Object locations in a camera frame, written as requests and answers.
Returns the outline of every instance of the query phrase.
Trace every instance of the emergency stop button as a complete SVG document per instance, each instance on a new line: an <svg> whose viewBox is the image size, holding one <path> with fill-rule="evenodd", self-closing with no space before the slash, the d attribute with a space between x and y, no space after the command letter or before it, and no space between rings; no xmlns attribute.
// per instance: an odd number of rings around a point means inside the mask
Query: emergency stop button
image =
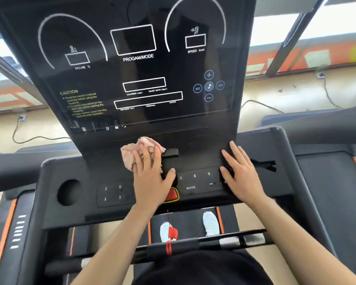
<svg viewBox="0 0 356 285"><path fill-rule="evenodd" d="M170 191L169 191L169 194L167 194L165 202L175 201L175 200L178 200L178 199L179 199L178 191L176 190L176 188L171 188Z"/></svg>

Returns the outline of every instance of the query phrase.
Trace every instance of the white shoe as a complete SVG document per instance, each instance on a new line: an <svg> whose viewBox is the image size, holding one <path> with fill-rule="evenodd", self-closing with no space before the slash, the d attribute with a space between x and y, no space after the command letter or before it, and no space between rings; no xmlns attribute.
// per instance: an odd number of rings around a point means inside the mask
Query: white shoe
<svg viewBox="0 0 356 285"><path fill-rule="evenodd" d="M219 235L219 223L214 215L213 212L211 211L206 211L203 214L203 224L204 227L206 228L206 236L212 236L212 235Z"/></svg>
<svg viewBox="0 0 356 285"><path fill-rule="evenodd" d="M162 223L162 225L159 229L159 235L161 237L161 242L169 241L169 227L170 227L169 222Z"/></svg>

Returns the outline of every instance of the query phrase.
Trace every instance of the black shirt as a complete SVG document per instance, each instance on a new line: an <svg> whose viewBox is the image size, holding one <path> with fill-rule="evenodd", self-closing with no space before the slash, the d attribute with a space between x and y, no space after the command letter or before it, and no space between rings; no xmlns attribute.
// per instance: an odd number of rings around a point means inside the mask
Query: black shirt
<svg viewBox="0 0 356 285"><path fill-rule="evenodd" d="M246 250L194 251L154 263L133 281L143 284L273 285L262 266Z"/></svg>

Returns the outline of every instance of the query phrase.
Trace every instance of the cup holder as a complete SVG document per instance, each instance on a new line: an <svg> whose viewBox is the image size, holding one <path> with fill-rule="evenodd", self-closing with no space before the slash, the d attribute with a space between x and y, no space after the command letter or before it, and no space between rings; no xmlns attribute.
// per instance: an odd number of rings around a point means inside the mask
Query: cup holder
<svg viewBox="0 0 356 285"><path fill-rule="evenodd" d="M71 206L79 198L81 185L78 180L71 179L64 182L58 189L57 200L62 206Z"/></svg>

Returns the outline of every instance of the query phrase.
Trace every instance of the black display panel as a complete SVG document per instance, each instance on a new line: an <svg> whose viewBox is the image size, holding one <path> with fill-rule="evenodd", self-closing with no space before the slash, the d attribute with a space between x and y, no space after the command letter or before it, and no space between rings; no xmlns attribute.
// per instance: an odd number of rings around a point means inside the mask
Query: black display panel
<svg viewBox="0 0 356 285"><path fill-rule="evenodd" d="M242 34L252 18L245 7L245 0L47 0L3 6L0 17L62 123L89 133L234 109L250 38Z"/></svg>

